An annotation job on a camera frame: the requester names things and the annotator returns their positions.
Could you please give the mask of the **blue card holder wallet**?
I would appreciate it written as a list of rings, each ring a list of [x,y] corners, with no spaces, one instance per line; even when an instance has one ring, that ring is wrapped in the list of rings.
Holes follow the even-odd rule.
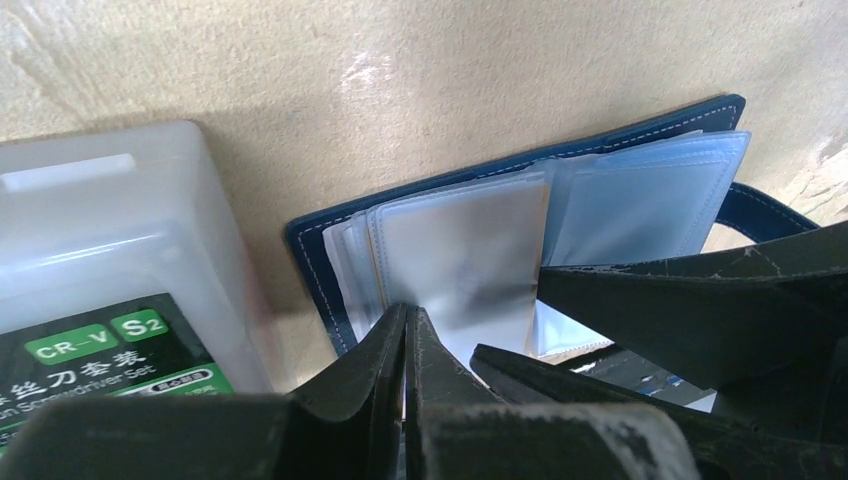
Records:
[[[291,221],[283,237],[339,354],[375,325],[385,305],[367,214],[457,184],[542,172],[549,196],[543,267],[624,264],[698,254],[714,225],[762,243],[814,223],[735,179],[750,142],[737,125],[745,101],[720,95],[584,139],[382,191]],[[523,353],[600,347],[607,339],[535,301]]]

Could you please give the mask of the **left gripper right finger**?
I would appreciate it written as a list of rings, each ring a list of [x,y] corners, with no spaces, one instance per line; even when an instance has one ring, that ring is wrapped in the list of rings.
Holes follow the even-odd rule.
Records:
[[[424,477],[423,411],[436,405],[502,403],[441,343],[426,310],[409,306],[405,332],[405,465],[408,479]]]

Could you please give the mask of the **silver grey card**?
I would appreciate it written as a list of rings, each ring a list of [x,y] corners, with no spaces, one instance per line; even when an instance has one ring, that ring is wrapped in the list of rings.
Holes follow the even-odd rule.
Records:
[[[479,344],[525,352],[548,196],[546,174],[519,172],[371,209],[384,304],[424,308],[438,339],[463,365]]]

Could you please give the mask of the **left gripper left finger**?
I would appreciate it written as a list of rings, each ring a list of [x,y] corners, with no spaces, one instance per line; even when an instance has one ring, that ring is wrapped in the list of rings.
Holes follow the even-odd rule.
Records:
[[[408,307],[290,396],[290,479],[394,479],[401,437]]]

